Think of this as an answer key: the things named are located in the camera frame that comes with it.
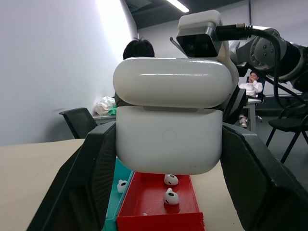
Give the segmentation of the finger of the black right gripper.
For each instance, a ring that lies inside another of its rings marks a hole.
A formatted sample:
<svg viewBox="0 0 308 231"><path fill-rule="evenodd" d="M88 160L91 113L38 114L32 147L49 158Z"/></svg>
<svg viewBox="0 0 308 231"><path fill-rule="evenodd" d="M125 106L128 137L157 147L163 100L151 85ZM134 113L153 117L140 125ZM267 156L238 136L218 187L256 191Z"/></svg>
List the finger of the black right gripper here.
<svg viewBox="0 0 308 231"><path fill-rule="evenodd" d="M224 108L223 122L228 124L236 123L247 101L246 89L236 88Z"/></svg>

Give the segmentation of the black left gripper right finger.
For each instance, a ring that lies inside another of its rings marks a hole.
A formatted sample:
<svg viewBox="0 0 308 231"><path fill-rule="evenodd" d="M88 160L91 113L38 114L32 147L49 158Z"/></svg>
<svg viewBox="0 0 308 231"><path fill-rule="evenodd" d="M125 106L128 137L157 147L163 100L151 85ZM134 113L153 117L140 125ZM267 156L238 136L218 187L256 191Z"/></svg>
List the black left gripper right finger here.
<svg viewBox="0 0 308 231"><path fill-rule="evenodd" d="M223 124L220 162L244 230L308 229L308 192L259 136Z"/></svg>

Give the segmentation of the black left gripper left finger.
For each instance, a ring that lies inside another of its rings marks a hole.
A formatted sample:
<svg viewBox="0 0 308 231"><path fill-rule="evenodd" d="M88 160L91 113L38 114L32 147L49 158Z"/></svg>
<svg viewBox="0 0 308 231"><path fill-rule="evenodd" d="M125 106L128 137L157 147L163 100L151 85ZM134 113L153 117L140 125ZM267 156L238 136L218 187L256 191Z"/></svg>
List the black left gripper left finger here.
<svg viewBox="0 0 308 231"><path fill-rule="evenodd" d="M116 164L116 125L89 132L60 167L28 226L29 231L101 231Z"/></svg>

